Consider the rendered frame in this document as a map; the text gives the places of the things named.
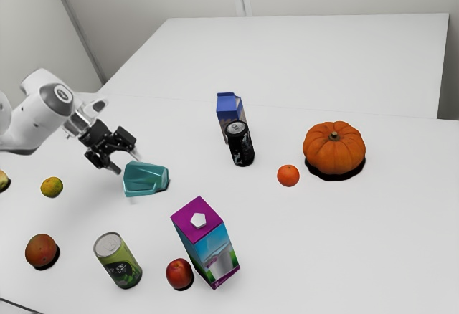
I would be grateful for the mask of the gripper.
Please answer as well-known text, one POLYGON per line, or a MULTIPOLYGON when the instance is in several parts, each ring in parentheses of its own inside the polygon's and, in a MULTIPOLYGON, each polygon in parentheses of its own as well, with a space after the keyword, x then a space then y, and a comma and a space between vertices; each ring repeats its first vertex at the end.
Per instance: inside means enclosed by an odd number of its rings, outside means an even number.
POLYGON ((121 169, 114 164, 110 155, 116 151, 129 153, 135 160, 140 161, 141 155, 136 148, 136 138, 121 126, 111 132, 107 125, 97 119, 78 140, 87 148, 85 157, 96 168, 107 168, 119 175, 121 169))

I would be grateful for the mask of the teal faceted mug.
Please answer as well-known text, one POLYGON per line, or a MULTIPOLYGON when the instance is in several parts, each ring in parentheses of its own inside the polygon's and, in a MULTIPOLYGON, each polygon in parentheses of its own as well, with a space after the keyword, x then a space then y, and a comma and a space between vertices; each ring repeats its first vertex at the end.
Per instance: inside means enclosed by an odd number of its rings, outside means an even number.
POLYGON ((153 195, 167 190, 169 170, 164 166, 129 162, 123 175, 123 190, 126 197, 153 195))

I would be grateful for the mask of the yellow-green citrus fruit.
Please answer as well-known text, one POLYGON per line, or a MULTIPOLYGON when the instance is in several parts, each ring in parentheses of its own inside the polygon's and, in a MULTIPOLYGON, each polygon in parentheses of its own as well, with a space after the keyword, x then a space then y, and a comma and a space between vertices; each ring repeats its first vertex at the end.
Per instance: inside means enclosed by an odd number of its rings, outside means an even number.
POLYGON ((55 198, 63 191, 63 182, 58 177, 49 177, 42 182, 40 191, 48 198, 55 198))

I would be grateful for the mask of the green drink can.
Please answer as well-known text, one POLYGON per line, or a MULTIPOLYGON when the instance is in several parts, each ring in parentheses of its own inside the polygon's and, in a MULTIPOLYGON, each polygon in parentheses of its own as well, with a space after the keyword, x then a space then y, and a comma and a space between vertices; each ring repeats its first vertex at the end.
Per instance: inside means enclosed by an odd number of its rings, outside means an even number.
POLYGON ((118 233, 108 232, 98 237, 93 252, 119 288, 130 289, 140 282, 143 270, 118 233))

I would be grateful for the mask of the purple-topped milk carton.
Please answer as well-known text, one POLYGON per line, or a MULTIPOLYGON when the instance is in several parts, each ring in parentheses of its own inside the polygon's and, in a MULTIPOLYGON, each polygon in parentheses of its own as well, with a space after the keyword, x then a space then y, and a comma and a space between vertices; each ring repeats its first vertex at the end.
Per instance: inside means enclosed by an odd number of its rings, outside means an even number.
POLYGON ((194 269, 212 289, 240 269, 223 219, 202 197, 184 205, 171 220, 194 269))

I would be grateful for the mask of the blue gable-top carton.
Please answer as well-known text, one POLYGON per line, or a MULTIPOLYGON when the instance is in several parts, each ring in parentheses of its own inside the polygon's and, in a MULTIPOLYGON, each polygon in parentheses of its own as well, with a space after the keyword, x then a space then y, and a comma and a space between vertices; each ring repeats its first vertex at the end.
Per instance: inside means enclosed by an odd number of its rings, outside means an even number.
POLYGON ((218 92, 216 114, 222 135, 226 144, 228 144, 225 129, 229 123, 235 120, 247 122, 245 109, 241 97, 233 92, 218 92))

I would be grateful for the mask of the black drink can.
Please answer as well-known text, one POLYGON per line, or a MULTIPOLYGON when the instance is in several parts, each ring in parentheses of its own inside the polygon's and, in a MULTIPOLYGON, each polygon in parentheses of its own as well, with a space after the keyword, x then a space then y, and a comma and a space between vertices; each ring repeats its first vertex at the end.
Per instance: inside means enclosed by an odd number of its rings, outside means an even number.
POLYGON ((248 125, 241 120, 232 121, 227 125, 225 135, 233 163, 240 167, 251 165, 255 160, 255 150, 248 125))

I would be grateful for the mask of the red-orange round fruit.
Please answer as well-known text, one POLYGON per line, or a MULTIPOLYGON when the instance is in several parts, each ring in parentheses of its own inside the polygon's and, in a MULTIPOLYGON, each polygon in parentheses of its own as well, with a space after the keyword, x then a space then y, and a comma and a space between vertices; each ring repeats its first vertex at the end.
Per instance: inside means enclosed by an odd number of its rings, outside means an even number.
POLYGON ((57 254, 57 244, 47 234, 33 236, 24 251, 26 261, 33 267, 44 267, 51 263, 57 254))

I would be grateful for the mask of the red apple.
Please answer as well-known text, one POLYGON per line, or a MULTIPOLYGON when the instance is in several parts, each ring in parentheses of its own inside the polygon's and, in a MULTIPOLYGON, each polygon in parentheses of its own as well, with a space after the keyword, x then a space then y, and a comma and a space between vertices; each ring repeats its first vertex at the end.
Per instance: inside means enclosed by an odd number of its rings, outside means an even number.
POLYGON ((166 267, 166 279, 175 290, 186 290, 194 282, 191 265, 184 258, 170 261, 166 267))

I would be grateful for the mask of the small orange tangerine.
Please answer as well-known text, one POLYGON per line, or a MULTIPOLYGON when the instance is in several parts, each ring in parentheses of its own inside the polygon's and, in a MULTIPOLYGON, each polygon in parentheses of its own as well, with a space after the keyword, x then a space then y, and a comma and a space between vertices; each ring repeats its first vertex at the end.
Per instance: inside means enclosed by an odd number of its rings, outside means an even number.
POLYGON ((277 180, 283 186, 295 186, 300 180, 299 170, 294 165, 283 165, 278 169, 277 180))

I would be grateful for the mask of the orange pumpkin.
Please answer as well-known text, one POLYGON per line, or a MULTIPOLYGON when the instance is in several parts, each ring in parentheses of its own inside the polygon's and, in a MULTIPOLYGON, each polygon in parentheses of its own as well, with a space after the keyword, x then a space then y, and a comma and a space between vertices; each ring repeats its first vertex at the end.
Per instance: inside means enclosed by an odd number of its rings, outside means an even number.
POLYGON ((342 175, 363 162, 366 145, 360 132, 347 122, 324 122, 306 133, 303 154, 321 173, 342 175))

